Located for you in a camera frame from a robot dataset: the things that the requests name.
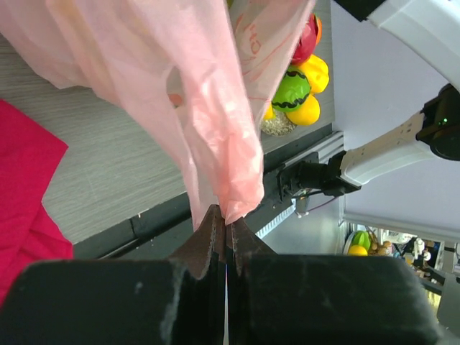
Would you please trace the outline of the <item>pink plastic bag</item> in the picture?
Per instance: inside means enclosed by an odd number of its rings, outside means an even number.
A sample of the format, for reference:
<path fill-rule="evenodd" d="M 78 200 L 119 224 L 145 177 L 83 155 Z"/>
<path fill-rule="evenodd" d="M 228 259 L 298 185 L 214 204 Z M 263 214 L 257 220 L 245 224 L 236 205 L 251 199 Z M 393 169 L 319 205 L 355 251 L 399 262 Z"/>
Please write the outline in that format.
<path fill-rule="evenodd" d="M 1 34 L 57 88 L 125 110 L 226 223 L 264 196 L 259 126 L 313 1 L 3 1 Z"/>

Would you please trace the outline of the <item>fake green apple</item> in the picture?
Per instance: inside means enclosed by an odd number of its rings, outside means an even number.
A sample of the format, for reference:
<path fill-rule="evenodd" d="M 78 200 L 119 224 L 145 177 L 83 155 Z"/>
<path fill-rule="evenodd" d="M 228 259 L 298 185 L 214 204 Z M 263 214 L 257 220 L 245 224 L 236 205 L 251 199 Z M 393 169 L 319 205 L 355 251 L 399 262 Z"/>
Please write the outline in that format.
<path fill-rule="evenodd" d="M 311 92 L 307 76 L 297 67 L 290 65 L 272 99 L 272 107 L 288 113 L 299 109 Z"/>

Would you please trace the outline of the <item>fake orange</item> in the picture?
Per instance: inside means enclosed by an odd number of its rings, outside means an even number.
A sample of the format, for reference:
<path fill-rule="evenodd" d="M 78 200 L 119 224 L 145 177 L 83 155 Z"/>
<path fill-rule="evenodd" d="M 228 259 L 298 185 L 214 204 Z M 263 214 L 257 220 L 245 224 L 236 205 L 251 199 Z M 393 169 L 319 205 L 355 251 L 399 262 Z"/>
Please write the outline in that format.
<path fill-rule="evenodd" d="M 321 41 L 322 38 L 322 21 L 321 19 L 314 14 L 315 19 L 315 28 L 316 28 L 316 45 Z"/>

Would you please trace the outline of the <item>fake yellow lemon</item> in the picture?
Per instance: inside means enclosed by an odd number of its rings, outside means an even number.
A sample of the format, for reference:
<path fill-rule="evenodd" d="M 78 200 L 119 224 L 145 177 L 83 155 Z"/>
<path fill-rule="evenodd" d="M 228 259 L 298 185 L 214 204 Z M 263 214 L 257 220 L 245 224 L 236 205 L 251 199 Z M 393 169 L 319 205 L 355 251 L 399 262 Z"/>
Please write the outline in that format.
<path fill-rule="evenodd" d="M 321 114 L 321 107 L 315 96 L 309 95 L 299 109 L 287 112 L 287 118 L 298 126 L 310 126 L 315 124 Z"/>

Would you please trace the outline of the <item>fake red fruit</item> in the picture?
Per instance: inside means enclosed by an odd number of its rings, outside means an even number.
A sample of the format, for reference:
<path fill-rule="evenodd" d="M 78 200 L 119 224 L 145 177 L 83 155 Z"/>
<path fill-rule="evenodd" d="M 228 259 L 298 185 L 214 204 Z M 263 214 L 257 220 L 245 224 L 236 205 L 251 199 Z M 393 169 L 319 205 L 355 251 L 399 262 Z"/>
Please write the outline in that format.
<path fill-rule="evenodd" d="M 314 52 L 316 48 L 316 28 L 314 14 L 311 14 L 306 24 L 302 35 L 295 48 L 295 52 L 291 59 L 293 65 L 301 65 L 304 63 Z"/>

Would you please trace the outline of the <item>fake banana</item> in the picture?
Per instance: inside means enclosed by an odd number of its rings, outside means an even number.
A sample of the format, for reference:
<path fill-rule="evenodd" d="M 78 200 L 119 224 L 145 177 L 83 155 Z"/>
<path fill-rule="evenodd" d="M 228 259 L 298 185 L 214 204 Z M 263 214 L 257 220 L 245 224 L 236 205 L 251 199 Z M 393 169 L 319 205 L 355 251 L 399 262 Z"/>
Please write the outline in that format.
<path fill-rule="evenodd" d="M 273 107 L 272 107 L 272 104 L 269 103 L 268 107 L 267 107 L 267 110 L 266 112 L 264 113 L 264 120 L 265 121 L 269 121 L 271 119 L 274 119 L 275 118 L 275 113 L 273 111 Z"/>

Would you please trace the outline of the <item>fake yellow mango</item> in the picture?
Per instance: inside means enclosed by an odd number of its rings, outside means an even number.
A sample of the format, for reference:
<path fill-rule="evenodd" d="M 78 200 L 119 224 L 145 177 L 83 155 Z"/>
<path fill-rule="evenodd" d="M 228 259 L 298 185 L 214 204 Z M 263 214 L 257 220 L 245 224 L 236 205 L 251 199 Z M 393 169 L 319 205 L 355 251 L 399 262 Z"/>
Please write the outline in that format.
<path fill-rule="evenodd" d="M 330 78 L 328 65 L 324 60 L 311 55 L 299 68 L 310 83 L 311 93 L 322 93 L 326 89 Z"/>

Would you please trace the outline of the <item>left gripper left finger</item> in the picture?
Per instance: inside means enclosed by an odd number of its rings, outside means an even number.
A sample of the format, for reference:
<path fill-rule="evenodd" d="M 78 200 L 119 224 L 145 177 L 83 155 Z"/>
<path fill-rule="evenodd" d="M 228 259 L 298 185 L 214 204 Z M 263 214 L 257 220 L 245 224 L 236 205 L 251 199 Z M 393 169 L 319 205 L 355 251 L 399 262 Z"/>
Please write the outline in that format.
<path fill-rule="evenodd" d="M 224 219 L 211 206 L 198 230 L 161 260 L 31 264 L 1 307 L 3 344 L 222 344 Z"/>

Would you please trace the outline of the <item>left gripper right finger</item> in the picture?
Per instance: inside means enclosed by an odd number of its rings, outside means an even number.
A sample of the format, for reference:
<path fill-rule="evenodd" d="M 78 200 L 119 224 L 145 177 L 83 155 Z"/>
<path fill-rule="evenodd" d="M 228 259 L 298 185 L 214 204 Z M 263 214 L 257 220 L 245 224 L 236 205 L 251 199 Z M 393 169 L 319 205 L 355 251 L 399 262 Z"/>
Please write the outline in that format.
<path fill-rule="evenodd" d="M 409 266 L 391 257 L 277 254 L 243 220 L 226 229 L 231 344 L 436 344 Z"/>

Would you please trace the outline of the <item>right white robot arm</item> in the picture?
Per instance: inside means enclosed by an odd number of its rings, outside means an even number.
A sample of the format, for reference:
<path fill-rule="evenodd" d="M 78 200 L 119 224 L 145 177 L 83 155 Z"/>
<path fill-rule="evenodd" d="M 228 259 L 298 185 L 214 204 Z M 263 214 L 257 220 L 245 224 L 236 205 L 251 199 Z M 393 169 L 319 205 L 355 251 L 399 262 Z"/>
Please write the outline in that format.
<path fill-rule="evenodd" d="M 367 20 L 408 46 L 446 80 L 437 97 L 406 122 L 326 164 L 303 162 L 300 187 L 339 197 L 416 162 L 459 160 L 459 2 L 339 1 L 360 22 Z"/>

